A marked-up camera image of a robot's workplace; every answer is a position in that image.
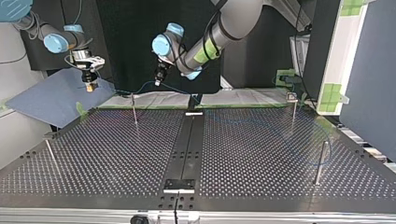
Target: black bracket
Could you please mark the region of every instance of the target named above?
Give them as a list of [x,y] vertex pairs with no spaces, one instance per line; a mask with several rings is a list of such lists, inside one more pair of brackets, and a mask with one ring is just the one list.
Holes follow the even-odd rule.
[[190,96],[189,107],[187,108],[186,116],[200,116],[204,114],[202,110],[195,108],[201,103],[202,97],[202,94]]
[[167,179],[163,187],[164,193],[186,193],[193,194],[195,192],[195,180],[186,179]]

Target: metal frame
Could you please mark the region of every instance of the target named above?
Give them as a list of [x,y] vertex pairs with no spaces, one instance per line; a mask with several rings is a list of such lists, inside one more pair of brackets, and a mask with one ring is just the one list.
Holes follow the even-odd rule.
[[[79,124],[80,119],[76,119],[60,131],[57,136],[62,136]],[[125,223],[136,215],[148,217],[150,223],[174,223],[175,216],[180,221],[187,221],[188,223],[240,223],[241,221],[248,221],[249,223],[295,223],[296,221],[303,223],[396,222],[396,216],[394,215],[379,215],[394,213],[395,201],[371,200],[370,202],[360,202],[337,199],[336,202],[310,196],[286,203],[282,200],[268,201],[270,207],[264,208],[262,207],[262,200],[244,199],[243,197],[226,201],[203,198],[199,195],[198,189],[201,184],[200,170],[203,163],[204,127],[205,115],[184,118],[162,182],[162,186],[164,186],[166,179],[194,179],[197,189],[194,194],[161,193],[152,199],[144,197],[120,199],[105,196],[79,199],[78,197],[69,197],[59,198],[59,200],[54,200],[52,197],[43,199],[41,196],[14,195],[4,197],[2,195],[0,196],[0,223]],[[375,158],[370,157],[363,148],[335,127],[332,126],[332,130],[332,137],[338,138],[346,147],[354,150],[358,157],[370,163],[373,169],[380,171],[379,173],[392,182],[392,185],[396,185],[396,176],[391,170],[384,167]],[[22,159],[15,160],[1,170],[0,176],[21,166],[45,148],[46,143],[42,142],[25,153]],[[345,211],[350,212],[350,214],[337,213]]]

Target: black backdrop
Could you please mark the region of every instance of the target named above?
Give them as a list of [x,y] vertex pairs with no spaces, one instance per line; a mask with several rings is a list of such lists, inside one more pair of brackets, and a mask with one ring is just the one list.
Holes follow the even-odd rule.
[[[168,22],[185,28],[185,43],[190,49],[202,37],[214,13],[208,0],[97,0],[97,6],[112,75],[117,88],[125,91],[137,91],[146,81],[154,80],[157,59],[151,52],[151,41]],[[219,76],[217,60],[193,82],[172,68],[164,83],[191,93],[214,93],[219,90]]]

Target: white wall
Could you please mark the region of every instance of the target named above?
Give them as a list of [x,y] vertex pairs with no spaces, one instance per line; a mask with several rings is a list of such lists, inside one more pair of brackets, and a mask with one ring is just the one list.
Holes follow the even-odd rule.
[[[43,80],[42,72],[30,70],[19,32],[9,23],[0,23],[0,103]],[[50,126],[0,106],[0,169],[42,141]]]

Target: gray fabric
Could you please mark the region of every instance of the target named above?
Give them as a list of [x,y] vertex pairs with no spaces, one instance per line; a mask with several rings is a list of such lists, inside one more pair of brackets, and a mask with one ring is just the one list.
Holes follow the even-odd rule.
[[[187,107],[190,96],[172,91],[157,91],[136,95],[137,108]],[[205,105],[283,105],[286,103],[284,89],[242,89],[219,91],[216,94],[206,94],[202,98]],[[100,107],[131,107],[131,97],[114,96]]]
[[98,80],[100,88],[92,93],[85,91],[81,72],[75,68],[64,69],[37,83],[6,103],[29,117],[63,128],[78,118],[77,103],[84,110],[96,107],[114,94],[113,84]]
[[396,1],[369,5],[340,120],[354,133],[396,161]]

